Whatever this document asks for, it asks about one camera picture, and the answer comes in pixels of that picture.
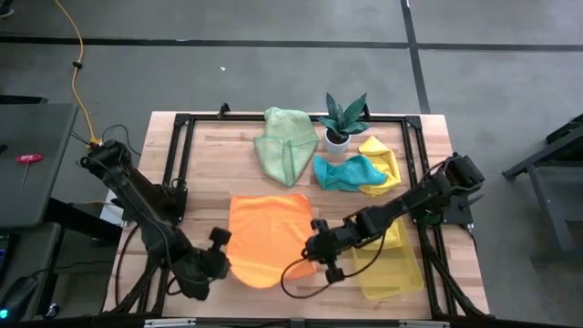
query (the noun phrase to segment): green cloth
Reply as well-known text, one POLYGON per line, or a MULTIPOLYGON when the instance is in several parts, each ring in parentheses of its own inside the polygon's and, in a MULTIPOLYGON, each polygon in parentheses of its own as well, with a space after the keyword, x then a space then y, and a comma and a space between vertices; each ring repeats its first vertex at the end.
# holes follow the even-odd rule
POLYGON ((308 114, 293 109, 265 110, 265 132, 256 137, 255 152, 263 172, 293 187, 318 146, 318 135, 308 114))

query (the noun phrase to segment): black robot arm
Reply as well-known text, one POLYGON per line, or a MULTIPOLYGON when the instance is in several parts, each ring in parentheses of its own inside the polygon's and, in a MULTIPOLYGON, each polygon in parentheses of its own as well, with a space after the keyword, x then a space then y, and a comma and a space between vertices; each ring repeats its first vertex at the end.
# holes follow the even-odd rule
POLYGON ((115 140, 92 149, 81 159, 81 166, 116 194, 128 217, 139 226, 148 257, 174 273, 185 296, 205 300, 210 282, 226 277, 230 263, 220 246, 227 244, 230 233, 215 228, 210 235, 213 245, 203 250, 193 247, 176 227, 184 213, 177 202, 186 197, 183 181, 176 188, 153 185, 133 167, 126 146, 115 140))
POLYGON ((484 176, 468 157, 456 153, 447 158, 436 173, 422 178, 419 185, 382 206, 370 206, 343 218, 343 225, 329 228, 326 220, 313 220, 315 235, 305 242, 302 257, 328 266, 329 283, 344 280, 336 266, 338 255, 351 247, 361 248, 382 238, 394 220, 413 209, 428 215, 442 214, 453 195, 467 195, 480 189, 484 176))

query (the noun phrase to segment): gray floor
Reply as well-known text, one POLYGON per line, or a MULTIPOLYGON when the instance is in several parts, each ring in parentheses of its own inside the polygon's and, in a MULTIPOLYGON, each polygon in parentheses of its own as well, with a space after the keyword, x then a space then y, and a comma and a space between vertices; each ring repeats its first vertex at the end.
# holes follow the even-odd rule
MULTIPOLYGON (((87 36, 406 40, 398 0, 63 1, 87 36)), ((410 0, 410 6, 422 42, 583 44, 577 0, 410 0)), ((52 1, 16 0, 15 10, 0 21, 0 33, 73 35, 52 1)), ((76 46, 0 49, 0 94, 74 101, 68 85, 76 46)), ((492 314, 581 325, 583 273, 531 266, 529 256, 544 250, 549 234, 529 181, 509 183, 500 172, 581 113, 583 53, 421 51, 420 57, 432 113, 446 115, 455 149, 486 175, 486 196, 473 213, 492 314)), ((326 91, 341 102, 367 91, 374 112, 416 114, 412 72, 407 50, 88 46, 78 85, 97 130, 126 124, 132 144, 141 147, 152 110, 217 110, 225 101, 240 110, 314 111, 324 108, 326 91)), ((81 117, 76 131, 87 134, 81 117)), ((82 144, 70 141, 55 189, 63 200, 105 196, 77 167, 83 153, 82 144)), ((79 288, 96 278, 70 278, 66 314, 97 311, 104 292, 99 283, 91 284, 93 292, 79 288)))

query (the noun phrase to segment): green leaf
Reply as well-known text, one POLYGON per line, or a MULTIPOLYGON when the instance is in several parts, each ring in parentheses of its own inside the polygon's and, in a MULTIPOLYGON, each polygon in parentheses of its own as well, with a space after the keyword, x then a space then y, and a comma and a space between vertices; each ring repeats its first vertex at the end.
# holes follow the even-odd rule
POLYGON ((344 108, 340 104, 336 104, 336 116, 338 117, 338 128, 342 129, 344 127, 344 108))
POLYGON ((352 104, 344 111, 344 125, 350 126, 351 123, 356 122, 358 117, 363 112, 364 104, 366 103, 366 93, 354 100, 352 104))
POLYGON ((336 122, 335 120, 331 118, 318 118, 318 121, 322 123, 322 125, 324 125, 325 127, 332 130, 335 134, 341 134, 339 132, 340 127, 338 126, 338 122, 336 122))
POLYGON ((359 134, 370 128, 371 125, 364 122, 354 122, 350 126, 340 130, 344 134, 359 134))
POLYGON ((326 92, 326 106, 328 107, 328 116, 331 119, 340 122, 340 120, 338 120, 338 115, 336 114, 338 110, 338 108, 336 107, 336 101, 334 101, 334 98, 330 96, 330 94, 327 92, 326 92))

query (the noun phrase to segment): wire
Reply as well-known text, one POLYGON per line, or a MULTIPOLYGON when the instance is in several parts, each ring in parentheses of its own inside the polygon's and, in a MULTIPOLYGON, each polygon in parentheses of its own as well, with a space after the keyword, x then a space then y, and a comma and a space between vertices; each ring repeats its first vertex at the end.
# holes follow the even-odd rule
POLYGON ((91 146, 87 141, 85 141, 83 138, 81 138, 75 131, 71 131, 71 137, 83 142, 84 144, 91 146))
MULTIPOLYGON (((366 264, 365 264, 365 265, 364 265, 364 266, 363 266, 361 269, 357 270, 356 272, 349 273, 349 274, 344 274, 344 278, 352 278, 352 277, 355 277, 355 276, 357 276, 357 275, 359 275, 359 274, 363 273, 365 270, 367 270, 368 268, 370 268, 370 267, 371 267, 371 266, 372 266, 372 265, 373 265, 373 264, 376 262, 376 260, 379 258, 379 256, 381 256, 381 252, 383 251, 383 246, 384 246, 384 239, 386 238, 386 232, 387 232, 387 230, 388 230, 389 228, 391 228, 391 225, 393 224, 393 222, 394 222, 394 220, 393 220, 393 221, 390 221, 390 220, 389 220, 389 221, 387 222, 387 225, 386 225, 386 226, 384 226, 384 229, 383 229, 383 231, 382 231, 383 237, 381 237, 381 244, 379 245, 379 248, 378 248, 378 250, 376 250, 376 254, 373 256, 373 258, 372 258, 372 259, 371 259, 371 260, 370 260, 368 263, 366 263, 366 264)), ((323 286, 321 289, 317 290, 316 292, 312 292, 312 293, 309 293, 309 294, 307 294, 307 295, 294 295, 294 294, 290 293, 290 292, 289 292, 289 291, 288 291, 288 290, 285 288, 285 284, 283 283, 283 281, 284 281, 284 279, 283 279, 283 278, 285 277, 285 273, 286 273, 286 272, 287 272, 287 271, 288 271, 288 270, 289 270, 289 269, 290 269, 292 266, 294 266, 294 265, 296 265, 296 264, 298 264, 298 263, 300 263, 300 262, 302 262, 302 261, 306 261, 306 260, 309 260, 309 258, 302 258, 302 259, 299 259, 299 260, 293 261, 293 262, 292 262, 290 265, 288 265, 288 266, 287 266, 287 267, 286 267, 286 268, 283 270, 283 272, 281 273, 281 277, 280 277, 280 286, 281 286, 281 289, 283 290, 283 292, 285 292, 285 294, 286 294, 286 295, 288 295, 288 296, 290 296, 290 297, 292 297, 292 298, 294 298, 294 299, 301 299, 301 300, 305 300, 305 299, 311 298, 311 297, 313 297, 313 296, 316 296, 317 294, 319 294, 319 293, 321 293, 321 292, 325 291, 325 290, 326 290, 328 287, 332 286, 332 284, 331 284, 331 283, 328 283, 327 285, 323 286)))
POLYGON ((119 253, 119 260, 118 260, 118 266, 116 268, 116 279, 114 281, 114 297, 116 300, 116 306, 119 305, 119 274, 121 273, 121 261, 124 259, 124 255, 126 254, 126 250, 128 249, 128 245, 129 245, 129 241, 131 241, 132 237, 134 237, 134 234, 136 234, 136 231, 138 230, 138 225, 136 224, 136 226, 129 232, 128 237, 126 238, 126 241, 124 241, 124 245, 121 247, 121 252, 119 253))
POLYGON ((436 169, 436 168, 437 168, 437 167, 439 167, 439 166, 442 166, 442 165, 444 165, 444 164, 445 164, 445 163, 447 163, 449 160, 451 160, 451 159, 444 159, 444 160, 440 161, 439 163, 437 163, 437 164, 433 165, 431 168, 429 168, 429 169, 427 170, 427 172, 426 172, 426 173, 423 175, 423 177, 421 177, 421 179, 419 180, 419 182, 423 182, 423 181, 425 180, 425 178, 427 178, 427 177, 428 177, 428 176, 431 174, 431 171, 432 171, 432 170, 436 169))
POLYGON ((111 126, 111 127, 109 127, 109 128, 106 128, 106 129, 103 131, 103 133, 101 134, 101 139, 102 139, 102 140, 105 142, 105 140, 106 140, 106 132, 108 132, 108 131, 109 131, 109 130, 111 130, 112 128, 118 128, 118 127, 120 127, 120 128, 123 128, 124 130, 126 130, 126 140, 128 141, 128 148, 129 148, 129 149, 130 149, 130 150, 131 150, 131 151, 132 151, 134 154, 136 154, 136 155, 138 155, 138 156, 142 156, 142 153, 140 153, 139 151, 135 150, 135 149, 134 149, 134 148, 131 146, 131 143, 129 142, 129 130, 128 130, 128 128, 127 128, 125 125, 123 125, 123 124, 116 124, 116 125, 113 125, 113 126, 111 126))
POLYGON ((61 5, 59 0, 55 0, 55 4, 61 9, 63 14, 65 14, 66 18, 69 20, 69 23, 71 23, 71 26, 73 26, 73 29, 75 29, 75 33, 77 34, 77 38, 79 39, 79 44, 81 45, 81 50, 79 51, 79 57, 77 58, 77 61, 73 62, 73 66, 75 67, 75 70, 73 71, 73 78, 71 79, 71 90, 73 91, 73 95, 75 96, 77 103, 79 104, 81 109, 83 109, 83 112, 85 113, 85 120, 87 122, 89 136, 91 137, 91 139, 89 141, 91 141, 91 143, 99 144, 99 140, 95 137, 95 134, 93 133, 93 125, 91 124, 91 119, 89 118, 89 112, 87 111, 85 105, 83 104, 81 97, 77 93, 77 75, 79 73, 79 69, 83 66, 82 61, 83 61, 83 55, 85 54, 85 45, 83 44, 83 37, 81 37, 81 33, 79 32, 79 29, 77 28, 77 25, 75 24, 75 21, 73 20, 71 15, 67 12, 67 10, 61 5))
POLYGON ((166 294, 168 294, 170 296, 174 296, 174 295, 178 295, 182 292, 182 290, 180 288, 175 292, 170 291, 170 287, 172 287, 172 284, 174 284, 175 281, 176 281, 176 277, 172 277, 172 279, 170 279, 170 281, 166 285, 166 294))
POLYGON ((328 283, 328 284, 324 285, 322 288, 320 288, 319 290, 317 290, 316 292, 312 292, 312 293, 309 293, 307 295, 294 295, 294 294, 288 292, 288 290, 285 288, 285 283, 283 283, 283 281, 284 281, 283 278, 285 278, 285 273, 292 266, 294 266, 296 264, 299 264, 299 263, 301 263, 303 261, 307 261, 307 260, 308 260, 308 258, 303 258, 303 259, 299 259, 299 260, 293 261, 290 265, 288 265, 285 269, 283 269, 283 272, 281 273, 281 278, 280 278, 280 286, 281 286, 281 289, 283 290, 283 292, 285 292, 286 295, 288 295, 288 296, 290 296, 290 297, 292 297, 294 299, 299 299, 299 300, 309 299, 309 298, 311 298, 313 296, 316 296, 317 294, 325 291, 326 289, 328 289, 328 287, 332 286, 331 283, 328 283))
POLYGON ((477 251, 477 242, 476 242, 476 236, 474 236, 474 233, 469 230, 464 224, 460 224, 459 225, 463 230, 467 231, 467 234, 470 235, 470 237, 472 238, 472 241, 474 242, 474 249, 477 251))
MULTIPOLYGON (((72 264, 69 264, 69 265, 55 267, 55 268, 53 268, 53 270, 64 270, 64 269, 69 269, 69 268, 72 268, 74 266, 78 266, 78 265, 81 265, 81 264, 91 265, 91 264, 98 264, 98 263, 113 264, 112 261, 79 261, 79 262, 75 262, 75 263, 72 263, 72 264)), ((37 274, 39 274, 41 272, 47 272, 49 270, 51 270, 51 269, 50 268, 44 268, 44 269, 41 269, 41 270, 37 270, 37 271, 33 272, 32 274, 29 274, 28 277, 33 277, 33 276, 36 276, 37 274)))
POLYGON ((386 230, 383 231, 383 237, 381 238, 381 245, 379 246, 379 249, 376 250, 376 254, 373 256, 373 258, 371 259, 371 261, 369 261, 368 263, 366 263, 366 265, 364 265, 360 270, 358 270, 358 271, 356 271, 354 273, 345 274, 344 276, 346 278, 352 278, 354 276, 357 276, 357 275, 363 273, 364 270, 370 268, 376 262, 376 259, 378 259, 379 256, 381 256, 381 252, 383 251, 384 238, 385 237, 386 237, 386 230))

